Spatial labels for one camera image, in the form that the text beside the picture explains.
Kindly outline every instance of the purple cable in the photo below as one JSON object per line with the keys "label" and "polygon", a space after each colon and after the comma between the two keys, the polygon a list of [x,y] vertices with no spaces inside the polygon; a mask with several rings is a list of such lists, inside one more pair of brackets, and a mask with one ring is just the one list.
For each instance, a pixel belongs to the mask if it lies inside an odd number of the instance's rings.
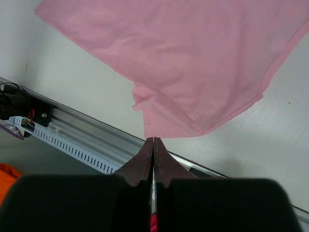
{"label": "purple cable", "polygon": [[8,132],[10,135],[14,136],[17,139],[21,139],[21,140],[25,139],[24,136],[21,134],[20,130],[14,125],[11,125],[11,124],[2,125],[2,124],[0,124],[0,129],[3,129],[4,131]]}

